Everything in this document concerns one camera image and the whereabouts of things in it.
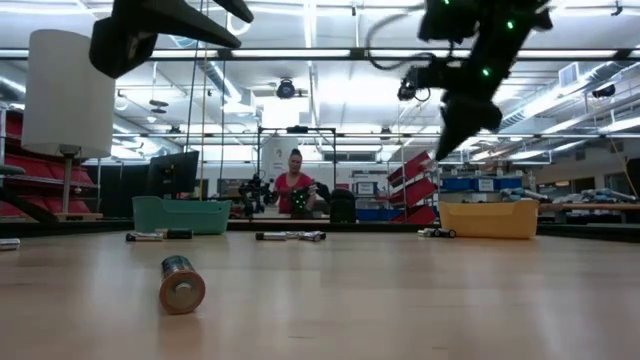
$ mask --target person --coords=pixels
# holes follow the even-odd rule
[[[300,171],[301,167],[302,154],[300,150],[291,150],[291,155],[289,155],[289,171],[278,176],[274,186],[280,199],[278,203],[278,212],[280,214],[291,214],[293,210],[290,196],[291,192],[302,189],[305,186],[309,186],[309,199],[307,200],[305,208],[308,212],[311,212],[313,209],[313,203],[316,199],[314,182],[313,179]]]

